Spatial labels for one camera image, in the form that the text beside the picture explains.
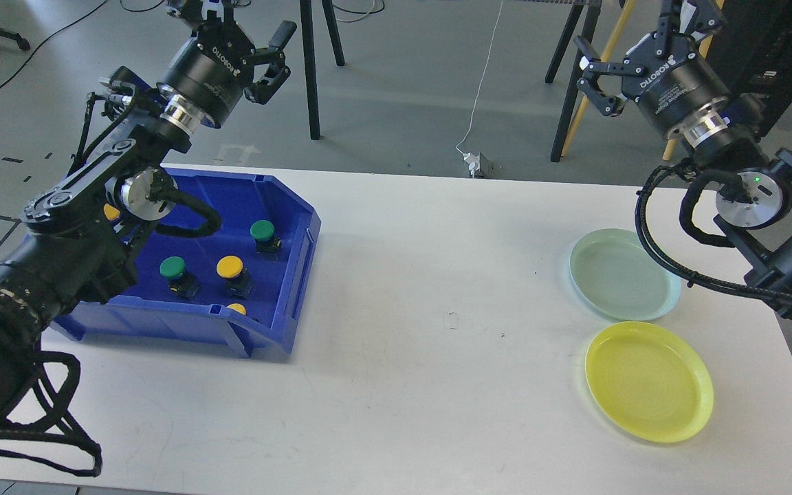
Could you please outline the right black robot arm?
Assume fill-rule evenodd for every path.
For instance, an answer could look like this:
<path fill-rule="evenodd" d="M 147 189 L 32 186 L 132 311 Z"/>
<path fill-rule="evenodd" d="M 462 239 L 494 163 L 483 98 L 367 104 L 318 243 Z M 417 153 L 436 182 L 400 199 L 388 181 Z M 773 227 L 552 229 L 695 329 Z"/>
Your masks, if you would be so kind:
<path fill-rule="evenodd" d="M 576 36 L 575 84 L 602 115 L 618 116 L 633 102 L 658 135 L 685 142 L 688 156 L 654 169 L 638 194 L 635 228 L 652 260 L 690 286 L 760 300 L 792 320 L 792 151 L 762 153 L 763 104 L 732 95 L 702 56 L 702 41 L 725 24 L 714 1 L 663 1 L 656 28 L 622 59 L 604 60 Z M 736 248 L 751 266 L 741 284 L 695 272 L 654 241 L 648 204 L 672 175 L 687 185 L 680 228 L 702 245 Z"/>

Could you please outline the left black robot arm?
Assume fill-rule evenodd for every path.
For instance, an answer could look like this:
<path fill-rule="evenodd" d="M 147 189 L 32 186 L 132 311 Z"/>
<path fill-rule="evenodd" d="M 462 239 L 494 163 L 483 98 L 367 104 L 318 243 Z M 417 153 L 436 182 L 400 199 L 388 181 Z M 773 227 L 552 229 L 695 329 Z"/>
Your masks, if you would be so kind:
<path fill-rule="evenodd" d="M 69 172 L 28 201 L 28 234 L 0 263 L 0 457 L 100 475 L 101 447 L 69 413 L 78 358 L 44 351 L 41 334 L 78 303 L 104 304 L 136 285 L 135 261 L 152 234 L 216 234 L 221 215 L 180 189 L 162 162 L 186 153 L 198 126 L 219 129 L 240 98 L 266 104 L 290 76 L 284 47 L 295 22 L 257 46 L 230 1 L 167 6 L 190 38 L 157 84 L 120 67 L 106 93 L 88 95 L 85 118 L 101 102 L 110 123 L 93 140 L 84 128 Z"/>

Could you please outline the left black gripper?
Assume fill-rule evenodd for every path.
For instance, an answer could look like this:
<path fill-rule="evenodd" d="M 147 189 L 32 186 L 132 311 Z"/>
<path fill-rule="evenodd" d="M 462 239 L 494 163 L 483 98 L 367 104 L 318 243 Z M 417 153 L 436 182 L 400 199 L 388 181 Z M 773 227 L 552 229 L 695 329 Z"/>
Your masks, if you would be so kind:
<path fill-rule="evenodd" d="M 194 34 L 222 34 L 238 27 L 233 1 L 167 1 L 166 12 Z M 219 47 L 208 56 L 197 38 L 189 38 L 170 61 L 157 88 L 166 97 L 185 97 L 204 113 L 202 124 L 219 129 L 240 98 L 259 105 L 279 91 L 290 76 L 283 48 L 298 25 L 283 20 L 267 47 L 251 47 L 239 60 L 230 60 Z"/>

